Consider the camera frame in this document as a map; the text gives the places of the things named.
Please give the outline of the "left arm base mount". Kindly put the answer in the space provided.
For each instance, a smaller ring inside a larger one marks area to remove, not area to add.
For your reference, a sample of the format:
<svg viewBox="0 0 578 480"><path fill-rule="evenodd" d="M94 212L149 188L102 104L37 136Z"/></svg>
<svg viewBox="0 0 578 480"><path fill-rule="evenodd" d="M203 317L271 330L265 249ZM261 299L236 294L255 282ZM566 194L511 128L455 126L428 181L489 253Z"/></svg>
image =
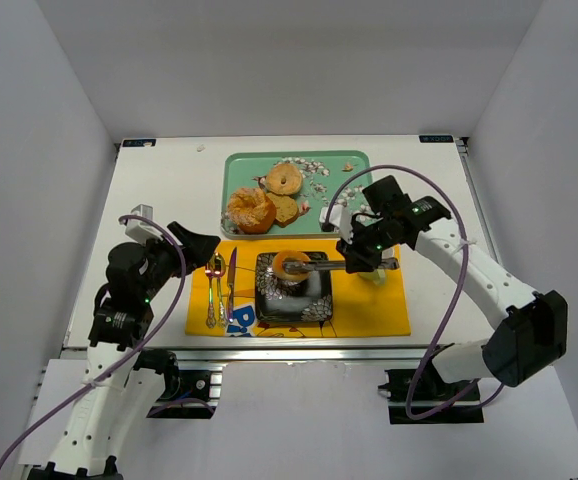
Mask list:
<svg viewBox="0 0 578 480"><path fill-rule="evenodd" d="M164 390L148 418L206 419L213 417L220 398L222 371L218 367L180 365L166 350L144 350L134 369L151 369L164 378Z"/></svg>

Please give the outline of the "orange glazed bagel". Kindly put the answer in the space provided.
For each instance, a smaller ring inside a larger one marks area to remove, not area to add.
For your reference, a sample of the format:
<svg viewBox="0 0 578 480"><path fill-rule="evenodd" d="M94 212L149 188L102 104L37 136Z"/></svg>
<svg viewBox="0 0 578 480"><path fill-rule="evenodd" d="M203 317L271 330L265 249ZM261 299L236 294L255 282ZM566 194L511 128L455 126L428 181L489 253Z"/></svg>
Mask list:
<svg viewBox="0 0 578 480"><path fill-rule="evenodd" d="M309 276L305 265L309 256L301 251L283 250L278 252L272 261L272 272L280 280L302 282Z"/></svg>

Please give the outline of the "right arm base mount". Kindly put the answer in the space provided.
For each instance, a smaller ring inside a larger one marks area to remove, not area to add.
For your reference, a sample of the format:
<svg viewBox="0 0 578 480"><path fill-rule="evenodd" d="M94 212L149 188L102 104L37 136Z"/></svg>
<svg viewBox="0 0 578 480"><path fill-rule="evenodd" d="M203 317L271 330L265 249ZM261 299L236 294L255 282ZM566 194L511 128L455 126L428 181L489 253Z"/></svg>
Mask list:
<svg viewBox="0 0 578 480"><path fill-rule="evenodd" d="M413 380L414 369L386 370L387 381L378 387L378 394L388 403L389 421L392 425L451 425L482 424L484 415L479 407L480 390L474 386L464 397L442 411L421 420L413 420L406 414L406 398ZM445 383L432 371L425 371L419 380L413 395L411 412L420 415L427 410L447 402L453 396L469 386L469 381Z"/></svg>

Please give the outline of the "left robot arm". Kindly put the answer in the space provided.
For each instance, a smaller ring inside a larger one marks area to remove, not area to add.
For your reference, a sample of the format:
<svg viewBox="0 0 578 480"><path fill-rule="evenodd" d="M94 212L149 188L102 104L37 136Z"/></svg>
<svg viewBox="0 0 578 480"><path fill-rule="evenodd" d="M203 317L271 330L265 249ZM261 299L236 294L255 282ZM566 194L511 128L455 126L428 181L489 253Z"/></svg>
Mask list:
<svg viewBox="0 0 578 480"><path fill-rule="evenodd" d="M121 221L129 239L108 254L82 387L63 402L71 410L67 424L31 479L118 479L118 461L143 420L197 401L182 385L175 354L146 346L164 325L153 320L151 303L170 279L205 266L220 239L137 214Z"/></svg>

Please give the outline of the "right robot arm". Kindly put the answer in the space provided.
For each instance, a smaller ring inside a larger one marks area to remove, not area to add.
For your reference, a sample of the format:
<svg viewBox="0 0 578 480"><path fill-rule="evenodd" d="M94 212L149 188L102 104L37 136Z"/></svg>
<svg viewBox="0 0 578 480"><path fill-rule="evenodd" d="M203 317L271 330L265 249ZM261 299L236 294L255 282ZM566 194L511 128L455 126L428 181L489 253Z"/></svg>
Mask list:
<svg viewBox="0 0 578 480"><path fill-rule="evenodd" d="M432 196L412 200L392 176L362 194L373 214L369 225L336 202L320 213L322 229L339 233L337 249L347 272L377 270L383 251L406 245L450 277L493 330L488 339L457 343L431 355L443 382L495 378L516 387L565 355L568 304L563 296L538 292L469 243L449 201Z"/></svg>

